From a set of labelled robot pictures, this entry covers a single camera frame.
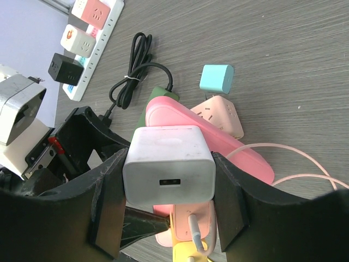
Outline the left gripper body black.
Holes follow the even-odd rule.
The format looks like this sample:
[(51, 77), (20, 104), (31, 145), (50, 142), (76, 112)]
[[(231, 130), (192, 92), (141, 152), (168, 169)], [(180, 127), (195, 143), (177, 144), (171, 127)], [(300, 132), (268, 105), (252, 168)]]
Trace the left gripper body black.
[(130, 143), (110, 129), (110, 120), (91, 107), (75, 108), (58, 128), (51, 128), (26, 155), (22, 191), (46, 191), (63, 185), (91, 169), (96, 152), (102, 161), (128, 148)]

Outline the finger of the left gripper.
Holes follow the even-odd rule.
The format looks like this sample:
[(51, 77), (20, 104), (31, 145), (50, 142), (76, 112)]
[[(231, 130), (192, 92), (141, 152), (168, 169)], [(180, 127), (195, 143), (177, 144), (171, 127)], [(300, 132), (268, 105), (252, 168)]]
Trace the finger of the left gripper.
[(132, 207), (118, 208), (118, 214), (122, 224), (119, 250), (170, 228), (169, 215), (163, 217)]

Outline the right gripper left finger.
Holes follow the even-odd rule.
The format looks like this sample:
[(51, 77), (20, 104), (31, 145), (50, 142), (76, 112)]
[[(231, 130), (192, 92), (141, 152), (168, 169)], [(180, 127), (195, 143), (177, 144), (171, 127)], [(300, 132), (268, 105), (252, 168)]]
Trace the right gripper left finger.
[(1, 261), (113, 261), (125, 212), (122, 149), (98, 167), (27, 197), (1, 192)]

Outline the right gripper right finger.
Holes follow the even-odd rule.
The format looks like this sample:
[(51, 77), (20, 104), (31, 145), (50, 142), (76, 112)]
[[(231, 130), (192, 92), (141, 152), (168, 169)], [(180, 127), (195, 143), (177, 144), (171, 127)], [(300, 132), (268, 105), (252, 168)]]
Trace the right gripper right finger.
[(228, 261), (348, 261), (348, 190), (312, 200), (274, 188), (214, 153), (214, 205)]

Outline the peach USB charger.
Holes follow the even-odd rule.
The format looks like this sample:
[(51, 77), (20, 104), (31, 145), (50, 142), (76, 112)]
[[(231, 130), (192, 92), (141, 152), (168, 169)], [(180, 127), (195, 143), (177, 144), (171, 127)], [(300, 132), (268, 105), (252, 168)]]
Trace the peach USB charger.
[(175, 204), (172, 210), (173, 233), (176, 240), (191, 241), (192, 236), (205, 238), (210, 232), (211, 202)]

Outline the white USB charger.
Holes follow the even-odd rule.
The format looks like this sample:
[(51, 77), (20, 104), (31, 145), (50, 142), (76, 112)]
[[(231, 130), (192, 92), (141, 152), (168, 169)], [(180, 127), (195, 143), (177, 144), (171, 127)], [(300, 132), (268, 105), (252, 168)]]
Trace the white USB charger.
[(137, 128), (122, 174), (132, 205), (203, 203), (215, 193), (215, 162), (197, 126)]

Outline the light pink cube adapter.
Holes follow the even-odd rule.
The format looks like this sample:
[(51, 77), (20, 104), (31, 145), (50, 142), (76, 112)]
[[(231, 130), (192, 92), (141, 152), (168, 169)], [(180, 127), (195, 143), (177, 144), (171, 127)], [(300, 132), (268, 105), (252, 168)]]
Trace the light pink cube adapter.
[(212, 96), (190, 110), (236, 139), (244, 136), (234, 104), (222, 96)]

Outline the teal plug adapter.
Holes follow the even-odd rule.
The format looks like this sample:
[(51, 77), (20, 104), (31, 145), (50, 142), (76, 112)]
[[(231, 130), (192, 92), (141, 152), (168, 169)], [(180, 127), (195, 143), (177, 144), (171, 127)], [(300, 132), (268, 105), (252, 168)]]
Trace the teal plug adapter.
[(234, 76), (234, 67), (229, 64), (205, 64), (199, 88), (213, 93), (229, 94)]

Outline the yellow USB charger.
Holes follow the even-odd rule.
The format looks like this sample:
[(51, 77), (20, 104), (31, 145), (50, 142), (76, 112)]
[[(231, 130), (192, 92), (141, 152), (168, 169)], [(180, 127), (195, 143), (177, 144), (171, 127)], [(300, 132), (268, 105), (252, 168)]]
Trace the yellow USB charger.
[(187, 261), (208, 262), (208, 261), (212, 261), (212, 259), (198, 252), (193, 242), (187, 241), (187, 242), (179, 242), (173, 246), (172, 261), (173, 262), (187, 262)]

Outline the black cube adapter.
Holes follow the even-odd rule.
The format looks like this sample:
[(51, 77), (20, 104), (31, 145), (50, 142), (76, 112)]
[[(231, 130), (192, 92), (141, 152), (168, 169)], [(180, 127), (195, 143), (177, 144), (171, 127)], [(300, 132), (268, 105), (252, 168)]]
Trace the black cube adapter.
[(56, 82), (77, 86), (83, 70), (84, 67), (79, 61), (54, 53), (48, 73)]

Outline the white power strip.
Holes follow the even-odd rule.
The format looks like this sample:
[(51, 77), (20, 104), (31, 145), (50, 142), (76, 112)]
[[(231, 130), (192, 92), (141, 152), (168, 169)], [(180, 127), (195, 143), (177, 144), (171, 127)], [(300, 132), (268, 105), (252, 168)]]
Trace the white power strip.
[(87, 86), (92, 78), (92, 75), (98, 65), (98, 62), (103, 54), (103, 51), (106, 47), (106, 44), (111, 36), (111, 33), (114, 30), (114, 27), (122, 13), (124, 8), (124, 1), (101, 1), (110, 7), (110, 13), (107, 17), (107, 20), (103, 26), (103, 29), (98, 30), (92, 25), (88, 24), (86, 30), (84, 30), (89, 35), (93, 36), (96, 39), (95, 47), (93, 48), (92, 54), (90, 57), (82, 57), (75, 55), (75, 60), (79, 61), (84, 67), (83, 73), (79, 80), (77, 86), (64, 84), (62, 89), (73, 101), (80, 101), (87, 89)]

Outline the white cube adapter orange logo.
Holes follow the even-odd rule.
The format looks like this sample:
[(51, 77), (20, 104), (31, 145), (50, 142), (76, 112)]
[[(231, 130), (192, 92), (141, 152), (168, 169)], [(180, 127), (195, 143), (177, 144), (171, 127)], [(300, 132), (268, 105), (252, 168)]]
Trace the white cube adapter orange logo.
[(60, 44), (67, 51), (88, 58), (95, 47), (96, 39), (85, 31), (67, 24)]

